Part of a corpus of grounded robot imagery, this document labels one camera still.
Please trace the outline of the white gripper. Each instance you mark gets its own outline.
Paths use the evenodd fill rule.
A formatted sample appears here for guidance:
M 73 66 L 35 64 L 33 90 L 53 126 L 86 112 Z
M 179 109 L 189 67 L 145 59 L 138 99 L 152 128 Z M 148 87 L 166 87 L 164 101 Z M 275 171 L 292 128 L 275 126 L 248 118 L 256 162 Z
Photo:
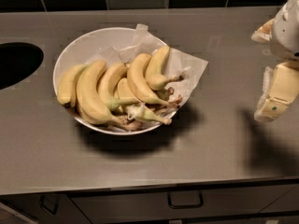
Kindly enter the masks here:
M 271 51 L 282 59 L 299 59 L 299 0 L 288 0 L 271 19 L 251 36 L 253 41 L 270 41 Z M 287 61 L 263 73 L 263 94 L 254 118 L 270 122 L 279 118 L 299 95 L 299 62 Z

